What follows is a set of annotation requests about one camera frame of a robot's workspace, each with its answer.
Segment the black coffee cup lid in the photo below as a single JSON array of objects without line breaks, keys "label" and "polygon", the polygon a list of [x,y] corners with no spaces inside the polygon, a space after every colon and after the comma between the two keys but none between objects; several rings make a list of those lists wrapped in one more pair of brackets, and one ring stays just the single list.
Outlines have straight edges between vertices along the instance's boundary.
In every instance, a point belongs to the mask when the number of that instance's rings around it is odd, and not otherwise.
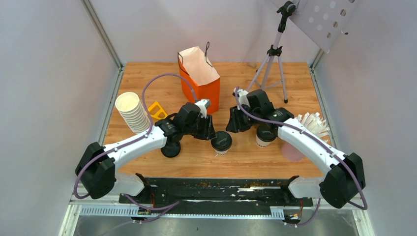
[{"label": "black coffee cup lid", "polygon": [[232,146],[232,136],[226,131],[217,131],[216,137],[211,141],[211,146],[215,151],[228,151]]}]

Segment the white paper coffee cup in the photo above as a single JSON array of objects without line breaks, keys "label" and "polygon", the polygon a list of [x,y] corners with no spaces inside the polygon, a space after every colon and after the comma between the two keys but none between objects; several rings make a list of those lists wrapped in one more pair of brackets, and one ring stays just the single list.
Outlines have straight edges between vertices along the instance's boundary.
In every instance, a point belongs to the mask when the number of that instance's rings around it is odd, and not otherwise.
[{"label": "white paper coffee cup", "polygon": [[216,152],[216,155],[225,155],[228,152],[228,149],[227,150],[215,150],[215,152]]}]

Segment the orange paper bag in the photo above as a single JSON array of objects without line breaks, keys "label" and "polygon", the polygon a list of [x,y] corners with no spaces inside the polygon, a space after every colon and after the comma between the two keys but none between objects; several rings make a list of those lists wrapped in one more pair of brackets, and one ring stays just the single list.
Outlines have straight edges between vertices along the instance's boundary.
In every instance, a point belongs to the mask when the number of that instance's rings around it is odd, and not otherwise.
[{"label": "orange paper bag", "polygon": [[210,43],[206,43],[204,50],[195,46],[178,52],[179,74],[185,81],[181,81],[181,89],[189,102],[197,99],[209,99],[211,105],[207,113],[212,115],[219,110],[220,75],[208,59]]}]

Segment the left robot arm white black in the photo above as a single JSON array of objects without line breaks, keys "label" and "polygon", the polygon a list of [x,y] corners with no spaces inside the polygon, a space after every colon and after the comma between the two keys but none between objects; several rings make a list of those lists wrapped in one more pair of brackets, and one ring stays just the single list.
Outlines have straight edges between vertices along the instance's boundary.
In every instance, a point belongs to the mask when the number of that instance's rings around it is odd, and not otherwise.
[{"label": "left robot arm white black", "polygon": [[150,199],[150,189],[139,174],[127,175],[118,170],[137,157],[153,150],[161,150],[166,157],[176,157],[181,151],[180,141],[186,135],[199,140],[212,140],[217,134],[212,115],[207,114],[209,99],[184,104],[177,113],[157,121],[144,132],[128,139],[101,146],[89,144],[75,169],[76,183],[82,183],[87,194],[78,199],[99,199],[108,193],[131,195],[137,202]]}]

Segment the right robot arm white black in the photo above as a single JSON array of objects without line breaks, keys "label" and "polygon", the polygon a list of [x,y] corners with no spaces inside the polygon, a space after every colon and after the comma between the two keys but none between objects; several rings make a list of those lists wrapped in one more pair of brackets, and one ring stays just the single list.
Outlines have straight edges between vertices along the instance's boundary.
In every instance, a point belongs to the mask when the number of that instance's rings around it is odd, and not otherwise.
[{"label": "right robot arm white black", "polygon": [[291,206],[300,198],[322,198],[334,208],[346,204],[368,208],[363,192],[366,186],[363,161],[358,154],[345,154],[327,144],[290,111],[275,108],[262,89],[248,92],[236,87],[232,95],[237,104],[230,108],[226,131],[245,132],[256,124],[293,146],[323,174],[320,178],[295,176],[281,191],[283,203]]}]

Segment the yellow triangular plastic piece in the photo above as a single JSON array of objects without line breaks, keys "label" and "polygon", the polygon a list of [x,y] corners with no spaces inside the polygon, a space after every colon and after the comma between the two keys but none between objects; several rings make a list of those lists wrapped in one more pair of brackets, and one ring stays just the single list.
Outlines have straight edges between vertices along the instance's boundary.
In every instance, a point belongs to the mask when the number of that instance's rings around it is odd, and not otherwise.
[{"label": "yellow triangular plastic piece", "polygon": [[168,114],[166,111],[162,108],[159,102],[155,101],[153,102],[149,107],[148,111],[153,119],[161,120],[165,119]]}]

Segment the pink holder with white straws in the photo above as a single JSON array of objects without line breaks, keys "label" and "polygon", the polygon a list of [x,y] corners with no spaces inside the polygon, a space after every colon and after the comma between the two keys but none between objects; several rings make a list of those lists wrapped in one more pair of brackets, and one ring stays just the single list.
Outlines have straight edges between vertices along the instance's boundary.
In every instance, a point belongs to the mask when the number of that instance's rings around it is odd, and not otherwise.
[{"label": "pink holder with white straws", "polygon": [[[329,127],[326,119],[323,118],[319,112],[305,113],[304,115],[297,115],[296,119],[307,130],[316,135],[318,138],[322,138],[329,135]],[[304,155],[298,151],[294,146],[285,142],[281,147],[281,152],[285,159],[291,162],[299,162],[304,158]]]}]

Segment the stack of white paper cups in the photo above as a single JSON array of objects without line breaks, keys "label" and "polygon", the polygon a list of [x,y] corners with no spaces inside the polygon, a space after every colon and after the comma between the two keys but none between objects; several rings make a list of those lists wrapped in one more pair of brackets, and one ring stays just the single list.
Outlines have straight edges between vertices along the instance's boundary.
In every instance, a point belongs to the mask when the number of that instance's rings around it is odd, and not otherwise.
[{"label": "stack of white paper cups", "polygon": [[136,93],[122,93],[116,98],[115,107],[135,134],[144,132],[149,128],[150,119]]}]

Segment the perforated grey metal panel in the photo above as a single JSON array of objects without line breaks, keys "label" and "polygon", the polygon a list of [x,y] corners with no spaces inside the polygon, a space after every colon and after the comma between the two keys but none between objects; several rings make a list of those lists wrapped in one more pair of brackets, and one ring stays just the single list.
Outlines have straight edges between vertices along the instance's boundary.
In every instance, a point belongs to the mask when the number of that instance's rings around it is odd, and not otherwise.
[{"label": "perforated grey metal panel", "polygon": [[280,38],[287,22],[292,21],[322,51],[329,53],[347,21],[361,3],[360,0],[273,0],[281,15]]}]

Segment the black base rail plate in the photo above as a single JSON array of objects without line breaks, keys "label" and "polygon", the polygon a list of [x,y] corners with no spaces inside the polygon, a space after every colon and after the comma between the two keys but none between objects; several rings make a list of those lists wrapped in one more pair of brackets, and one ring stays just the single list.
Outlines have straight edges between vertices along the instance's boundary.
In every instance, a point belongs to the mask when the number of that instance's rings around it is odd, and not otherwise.
[{"label": "black base rail plate", "polygon": [[162,178],[145,179],[144,190],[131,198],[140,204],[164,207],[170,213],[195,215],[267,215],[271,207],[313,206],[287,189],[287,179]]}]

